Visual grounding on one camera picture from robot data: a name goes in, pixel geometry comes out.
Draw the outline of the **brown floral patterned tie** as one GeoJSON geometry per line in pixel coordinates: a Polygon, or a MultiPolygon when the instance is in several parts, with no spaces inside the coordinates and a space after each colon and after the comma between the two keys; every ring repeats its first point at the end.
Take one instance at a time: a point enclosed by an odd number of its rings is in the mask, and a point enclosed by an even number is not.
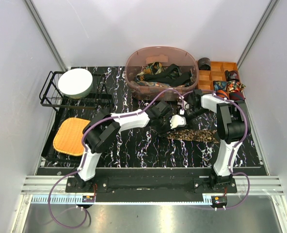
{"type": "Polygon", "coordinates": [[[172,132],[168,134],[168,139],[172,140],[185,140],[185,141],[197,141],[205,143],[219,143],[220,139],[217,135],[217,130],[189,130],[184,129],[178,132],[172,132]]]}

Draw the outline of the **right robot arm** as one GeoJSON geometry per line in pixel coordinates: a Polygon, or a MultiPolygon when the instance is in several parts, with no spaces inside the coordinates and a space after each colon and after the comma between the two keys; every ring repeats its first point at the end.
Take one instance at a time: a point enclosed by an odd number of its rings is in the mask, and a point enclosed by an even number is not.
{"type": "Polygon", "coordinates": [[[216,114],[220,147],[208,177],[208,187],[216,193],[224,191],[231,186],[235,157],[250,132],[246,103],[244,100],[229,100],[216,93],[207,94],[199,89],[183,95],[182,102],[187,118],[193,119],[207,111],[216,114]]]}

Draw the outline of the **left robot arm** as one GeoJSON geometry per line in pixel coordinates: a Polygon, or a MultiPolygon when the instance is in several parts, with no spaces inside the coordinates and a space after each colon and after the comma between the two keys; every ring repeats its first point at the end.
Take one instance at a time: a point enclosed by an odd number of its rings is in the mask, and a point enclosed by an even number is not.
{"type": "Polygon", "coordinates": [[[118,133],[145,127],[153,127],[158,132],[164,133],[170,129],[171,112],[171,106],[163,100],[144,109],[123,114],[101,110],[83,129],[81,142],[84,151],[77,173],[74,175],[76,187],[82,192],[92,189],[92,179],[95,177],[100,156],[117,139],[118,133]]]}

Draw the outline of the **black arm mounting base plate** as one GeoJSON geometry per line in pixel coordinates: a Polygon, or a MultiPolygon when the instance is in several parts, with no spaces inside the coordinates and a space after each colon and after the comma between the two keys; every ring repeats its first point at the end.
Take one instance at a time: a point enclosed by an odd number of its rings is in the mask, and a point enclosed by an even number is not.
{"type": "Polygon", "coordinates": [[[84,182],[71,175],[66,192],[98,193],[125,190],[182,190],[194,193],[237,192],[234,177],[218,178],[211,168],[97,168],[95,176],[84,182]]]}

